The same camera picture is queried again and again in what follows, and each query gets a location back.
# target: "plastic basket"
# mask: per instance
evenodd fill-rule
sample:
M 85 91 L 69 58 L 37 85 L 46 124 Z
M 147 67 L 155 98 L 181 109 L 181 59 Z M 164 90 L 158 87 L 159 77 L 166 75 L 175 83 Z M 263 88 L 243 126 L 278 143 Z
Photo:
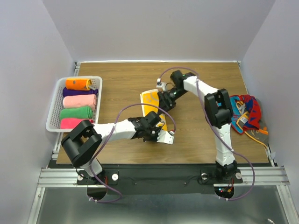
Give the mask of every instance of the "plastic basket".
M 60 119 L 59 119 L 60 112 L 64 108 L 63 106 L 64 97 L 62 96 L 62 92 L 65 87 L 65 81 L 67 78 L 74 78 L 74 77 L 61 78 L 56 83 L 56 87 L 55 87 L 55 91 L 52 98 L 52 102 L 51 102 L 51 106 L 47 118 L 47 123 L 46 123 L 46 129 L 49 132 L 70 132 L 72 130 L 72 128 L 61 129 Z M 101 77 L 98 76 L 80 76 L 78 78 L 89 78 L 92 81 L 92 87 L 97 88 L 99 90 L 99 93 L 97 94 L 97 105 L 95 107 L 95 110 L 93 111 L 93 122 L 97 123 L 99 119 L 99 113 L 100 113 L 100 102 L 101 102 L 103 80 Z

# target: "yellow towel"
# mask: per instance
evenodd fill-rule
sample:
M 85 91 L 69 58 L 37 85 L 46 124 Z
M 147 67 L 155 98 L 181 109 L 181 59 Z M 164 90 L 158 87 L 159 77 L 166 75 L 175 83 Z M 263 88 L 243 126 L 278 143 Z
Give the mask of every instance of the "yellow towel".
M 142 92 L 140 94 L 140 101 L 141 103 L 145 103 L 145 104 L 151 104 L 151 105 L 155 105 L 155 106 L 159 106 L 159 98 L 158 98 L 158 90 L 154 89 L 154 90 L 149 90 L 149 91 L 145 91 Z M 149 112 L 154 111 L 156 113 L 158 113 L 158 109 L 152 106 L 147 106 L 147 105 L 142 105 L 142 112 L 143 112 L 143 116 L 146 116 Z M 162 121 L 165 123 L 163 126 L 162 122 L 159 122 L 157 124 L 157 127 L 159 126 L 163 126 L 162 130 L 167 131 L 167 125 L 166 125 L 166 119 L 165 119 L 165 114 L 160 114 L 160 118 L 162 119 Z

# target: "wooden table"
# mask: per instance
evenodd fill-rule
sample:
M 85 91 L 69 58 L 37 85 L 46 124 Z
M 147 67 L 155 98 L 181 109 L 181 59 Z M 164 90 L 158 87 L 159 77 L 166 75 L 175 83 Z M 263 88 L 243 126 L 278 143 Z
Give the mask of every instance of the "wooden table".
M 207 84 L 228 90 L 230 95 L 246 94 L 237 63 L 82 63 L 79 76 L 100 76 L 103 79 L 100 118 L 98 123 L 114 123 L 117 113 L 127 105 L 139 103 L 140 93 L 156 88 L 158 76 L 167 68 L 189 67 L 200 73 Z M 171 71 L 163 77 L 170 80 Z M 173 145 L 143 142 L 142 139 L 109 142 L 98 159 L 103 164 L 173 164 L 215 163 L 214 135 L 205 121 L 199 99 L 186 93 L 170 111 L 177 131 Z M 120 120 L 142 116 L 141 106 L 124 111 Z M 169 130 L 173 124 L 166 118 Z M 233 149 L 254 163 L 268 163 L 264 147 L 247 135 L 231 129 Z M 238 163 L 245 160 L 236 157 Z M 57 164 L 70 164 L 60 148 Z

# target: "metal frame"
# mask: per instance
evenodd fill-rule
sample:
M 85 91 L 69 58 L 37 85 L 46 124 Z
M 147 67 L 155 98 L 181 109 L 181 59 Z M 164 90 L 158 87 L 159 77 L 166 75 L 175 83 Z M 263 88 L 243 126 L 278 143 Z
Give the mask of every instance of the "metal frame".
M 78 76 L 81 63 L 77 62 L 75 64 L 76 67 L 73 76 Z M 58 157 L 62 136 L 63 133 L 59 133 L 57 135 L 52 155 L 53 160 L 56 160 Z M 290 182 L 288 180 L 287 173 L 284 167 L 275 167 L 275 162 L 270 157 L 271 151 L 269 147 L 266 148 L 266 154 L 268 155 L 272 167 L 254 167 L 256 172 L 255 185 L 276 185 L 289 224 L 297 224 L 299 223 L 299 217 L 292 200 L 290 189 L 288 187 Z M 253 178 L 251 168 L 240 168 L 240 170 L 243 177 L 243 183 L 235 185 L 251 185 Z M 33 200 L 31 212 L 29 215 L 28 224 L 37 223 L 39 211 L 41 209 L 43 201 L 43 195 L 46 188 L 86 187 L 86 185 L 77 185 L 77 177 L 78 175 L 75 169 L 42 169 L 37 184 L 36 195 Z M 219 187 L 224 185 L 215 184 L 214 186 Z M 104 188 L 103 185 L 89 185 L 88 187 Z

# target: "gray wall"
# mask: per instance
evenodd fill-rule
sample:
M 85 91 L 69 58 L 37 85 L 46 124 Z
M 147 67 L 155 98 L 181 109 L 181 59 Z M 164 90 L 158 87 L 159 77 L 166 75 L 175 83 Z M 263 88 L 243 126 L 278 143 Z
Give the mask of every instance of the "gray wall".
M 40 0 L 0 7 L 0 223 L 27 223 L 56 135 L 45 129 L 55 82 L 73 60 Z
M 241 69 L 251 95 L 262 102 L 276 161 L 285 165 L 299 209 L 299 2 L 277 0 L 249 47 Z
M 241 60 L 274 0 L 43 0 L 75 61 Z

